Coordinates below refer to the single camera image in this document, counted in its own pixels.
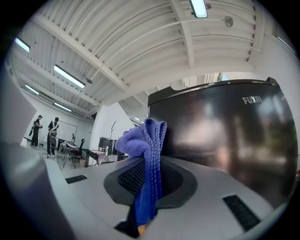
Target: office chair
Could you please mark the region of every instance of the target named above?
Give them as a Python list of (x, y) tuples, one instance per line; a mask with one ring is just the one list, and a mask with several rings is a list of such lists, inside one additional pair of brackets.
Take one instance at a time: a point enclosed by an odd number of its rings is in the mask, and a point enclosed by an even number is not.
[(80, 159), (79, 156), (81, 156), (83, 154), (83, 151), (82, 151), (82, 148), (83, 148), (83, 143), (85, 142), (85, 139), (83, 138), (81, 140), (81, 144), (80, 144), (80, 147), (76, 150), (71, 150), (71, 154), (72, 154), (72, 161), (76, 161), (76, 159)]

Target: fluorescent light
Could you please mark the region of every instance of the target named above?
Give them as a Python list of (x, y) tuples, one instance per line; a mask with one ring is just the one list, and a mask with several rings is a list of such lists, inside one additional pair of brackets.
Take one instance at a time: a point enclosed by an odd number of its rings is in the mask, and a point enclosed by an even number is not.
[(39, 92), (35, 91), (34, 89), (32, 89), (30, 86), (28, 86), (27, 84), (25, 84), (25, 87), (28, 88), (29, 90), (33, 91), (34, 93), (39, 95)]
[(27, 52), (30, 51), (30, 47), (26, 43), (24, 43), (22, 40), (15, 38), (15, 43), (17, 43), (25, 51), (27, 51)]
[(66, 107), (64, 107), (64, 106), (62, 106), (62, 105), (59, 105), (58, 103), (54, 103), (54, 105), (57, 105), (58, 107), (61, 107), (61, 108), (65, 109), (65, 110), (67, 110), (67, 111), (69, 111), (69, 112), (72, 111), (72, 110), (70, 110), (70, 109), (68, 109), (68, 108), (66, 108)]
[(67, 73), (65, 70), (63, 70), (62, 68), (60, 68), (57, 65), (54, 65), (54, 70), (56, 72), (58, 72), (59, 74), (63, 75), (65, 78), (67, 78), (68, 80), (70, 80), (71, 82), (75, 83), (77, 86), (84, 88), (85, 84), (82, 83), (81, 81), (77, 80), (76, 78), (74, 78), (72, 75), (70, 75), (69, 73)]
[(189, 0), (195, 17), (207, 17), (204, 0)]
[(294, 54), (296, 54), (295, 53), (295, 51), (284, 41), (284, 40), (282, 40), (280, 37), (277, 37), (281, 42), (283, 42)]

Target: floor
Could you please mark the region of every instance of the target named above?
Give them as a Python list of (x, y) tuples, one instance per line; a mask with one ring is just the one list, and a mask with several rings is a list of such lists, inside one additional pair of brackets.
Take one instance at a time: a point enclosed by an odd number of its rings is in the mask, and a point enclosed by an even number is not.
[[(31, 149), (32, 151), (38, 151), (38, 153), (40, 154), (41, 157), (43, 158), (47, 158), (47, 152), (46, 152), (46, 148), (45, 147), (31, 147), (30, 146), (30, 142), (27, 142), (27, 148)], [(49, 159), (52, 159), (53, 161), (57, 162), (59, 168), (61, 171), (64, 171), (64, 170), (70, 170), (70, 169), (75, 169), (74, 168), (74, 164), (71, 162), (71, 160), (68, 160), (66, 162), (66, 165), (65, 167), (63, 167), (63, 154), (62, 153), (58, 153), (56, 150), (55, 150), (55, 157), (52, 158), (52, 156), (49, 158)], [(80, 168), (80, 162), (76, 162), (76, 168)]]

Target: metal surface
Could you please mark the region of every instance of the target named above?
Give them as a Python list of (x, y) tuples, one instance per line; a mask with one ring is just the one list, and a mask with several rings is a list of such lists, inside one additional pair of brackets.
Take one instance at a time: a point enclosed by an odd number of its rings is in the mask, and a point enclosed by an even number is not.
[(168, 124), (162, 155), (220, 169), (276, 208), (293, 187), (296, 130), (281, 89), (256, 82), (158, 92), (149, 117)]

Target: black slot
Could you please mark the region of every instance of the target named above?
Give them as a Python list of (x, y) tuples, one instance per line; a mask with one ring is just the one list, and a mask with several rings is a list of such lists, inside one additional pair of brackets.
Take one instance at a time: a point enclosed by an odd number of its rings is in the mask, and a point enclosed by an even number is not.
[(72, 177), (72, 178), (66, 178), (66, 181), (67, 181), (68, 184), (70, 184), (70, 183), (79, 182), (79, 181), (82, 181), (82, 180), (85, 180), (85, 179), (87, 179), (86, 176), (79, 175), (79, 176)]
[(224, 197), (223, 201), (229, 207), (244, 231), (248, 231), (260, 223), (258, 217), (237, 195)]

